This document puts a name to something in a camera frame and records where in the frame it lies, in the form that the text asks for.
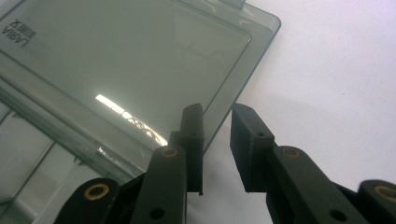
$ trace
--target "screw hole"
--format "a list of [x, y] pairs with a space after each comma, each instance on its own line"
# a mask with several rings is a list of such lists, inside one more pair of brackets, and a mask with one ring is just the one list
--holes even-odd
[[163, 150], [163, 156], [174, 157], [177, 155], [177, 150], [172, 147], [167, 147]]
[[87, 200], [95, 201], [105, 197], [109, 192], [109, 187], [106, 184], [95, 184], [87, 188], [84, 192], [84, 197]]
[[335, 220], [338, 220], [341, 222], [347, 221], [347, 216], [343, 212], [340, 212], [338, 210], [331, 210], [330, 216], [332, 216], [332, 218], [334, 218]]
[[154, 220], [161, 219], [165, 216], [165, 211], [161, 208], [153, 208], [149, 212], [149, 217]]
[[300, 157], [300, 152], [292, 147], [285, 147], [282, 149], [282, 152], [285, 156], [289, 158], [298, 158]]
[[375, 186], [374, 190], [382, 198], [390, 202], [396, 203], [396, 189], [392, 189], [390, 187], [380, 185], [380, 186]]

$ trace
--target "white background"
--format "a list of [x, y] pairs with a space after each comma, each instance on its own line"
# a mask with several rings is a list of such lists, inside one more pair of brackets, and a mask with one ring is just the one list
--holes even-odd
[[[396, 183], [396, 2], [248, 3], [282, 27], [237, 102], [330, 180], [353, 190], [365, 179]], [[230, 121], [205, 154], [204, 196], [189, 194], [189, 224], [272, 223], [265, 195], [244, 192]]]

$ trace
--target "transparent plastic box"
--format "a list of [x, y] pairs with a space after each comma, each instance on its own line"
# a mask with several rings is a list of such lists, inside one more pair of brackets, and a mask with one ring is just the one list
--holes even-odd
[[279, 27], [218, 0], [3, 0], [0, 100], [122, 184], [187, 105], [203, 106], [208, 147]]

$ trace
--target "black plastic part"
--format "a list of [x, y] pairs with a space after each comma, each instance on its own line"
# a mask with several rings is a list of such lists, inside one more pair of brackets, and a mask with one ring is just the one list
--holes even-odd
[[119, 185], [112, 179], [97, 178], [88, 181], [67, 200], [54, 223], [108, 223], [107, 217], [119, 192]]
[[137, 196], [143, 183], [145, 175], [140, 175], [120, 187], [119, 197], [113, 205], [108, 216], [108, 222], [112, 224], [127, 224], [134, 212]]
[[185, 223], [186, 155], [181, 147], [154, 151], [136, 201], [132, 224]]
[[254, 109], [233, 104], [230, 147], [246, 192], [266, 192], [265, 154], [275, 137]]
[[299, 148], [275, 148], [268, 160], [294, 211], [293, 223], [368, 223]]
[[357, 206], [370, 223], [396, 223], [396, 185], [382, 180], [363, 181]]
[[351, 190], [347, 189], [344, 186], [341, 186], [337, 183], [334, 183], [334, 185], [338, 188], [338, 190], [343, 193], [343, 195], [349, 200], [350, 203], [353, 204], [353, 206], [357, 207], [357, 198], [358, 198], [358, 193]]
[[274, 224], [293, 224], [295, 214], [288, 198], [276, 181], [270, 185], [265, 201]]
[[179, 132], [172, 132], [168, 146], [183, 147], [187, 160], [187, 191], [203, 194], [204, 157], [203, 109], [200, 104], [183, 110]]

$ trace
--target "brass insert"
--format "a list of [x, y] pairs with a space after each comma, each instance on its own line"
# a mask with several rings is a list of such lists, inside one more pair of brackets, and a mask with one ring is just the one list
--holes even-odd
[[87, 200], [95, 201], [105, 197], [108, 194], [109, 188], [106, 184], [95, 184], [87, 188], [84, 192], [84, 197]]
[[289, 158], [298, 158], [298, 157], [300, 157], [300, 152], [297, 149], [292, 148], [292, 147], [283, 148], [282, 149], [282, 153], [285, 156], [289, 157]]
[[173, 147], [166, 147], [163, 149], [163, 156], [174, 157], [177, 155], [177, 150]]
[[374, 187], [375, 192], [384, 199], [396, 203], [396, 189], [379, 185]]

